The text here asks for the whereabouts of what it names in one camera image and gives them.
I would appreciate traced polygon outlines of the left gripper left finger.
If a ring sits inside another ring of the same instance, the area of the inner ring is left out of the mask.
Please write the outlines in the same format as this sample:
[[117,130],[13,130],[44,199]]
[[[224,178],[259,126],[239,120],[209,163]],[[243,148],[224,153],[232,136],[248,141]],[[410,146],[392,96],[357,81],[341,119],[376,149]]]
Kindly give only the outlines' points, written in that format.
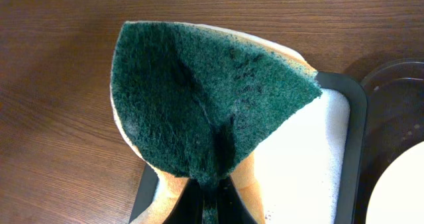
[[189,180],[164,224],[201,224],[203,192],[196,180]]

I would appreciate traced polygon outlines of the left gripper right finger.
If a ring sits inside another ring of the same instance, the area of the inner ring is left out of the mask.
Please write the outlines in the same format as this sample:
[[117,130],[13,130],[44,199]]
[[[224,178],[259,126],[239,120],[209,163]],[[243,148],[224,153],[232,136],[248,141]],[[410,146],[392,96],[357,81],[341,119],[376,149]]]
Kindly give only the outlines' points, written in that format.
[[219,224],[256,224],[230,177],[219,182],[217,210]]

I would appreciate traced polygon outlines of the green and yellow sponge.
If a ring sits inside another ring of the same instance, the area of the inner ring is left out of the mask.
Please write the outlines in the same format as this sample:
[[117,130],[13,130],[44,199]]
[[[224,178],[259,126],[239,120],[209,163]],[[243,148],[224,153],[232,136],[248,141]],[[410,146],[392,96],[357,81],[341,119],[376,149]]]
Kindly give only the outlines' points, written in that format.
[[115,124],[163,180],[195,180],[201,220],[219,219],[219,182],[321,95],[317,72],[273,42],[233,30],[126,22],[111,66]]

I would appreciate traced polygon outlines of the white plate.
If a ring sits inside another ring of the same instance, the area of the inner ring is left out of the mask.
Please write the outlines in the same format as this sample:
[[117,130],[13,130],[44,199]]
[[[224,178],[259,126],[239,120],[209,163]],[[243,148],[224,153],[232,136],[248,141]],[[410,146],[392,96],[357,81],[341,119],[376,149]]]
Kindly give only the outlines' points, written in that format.
[[423,224],[423,143],[396,158],[377,181],[366,224]]

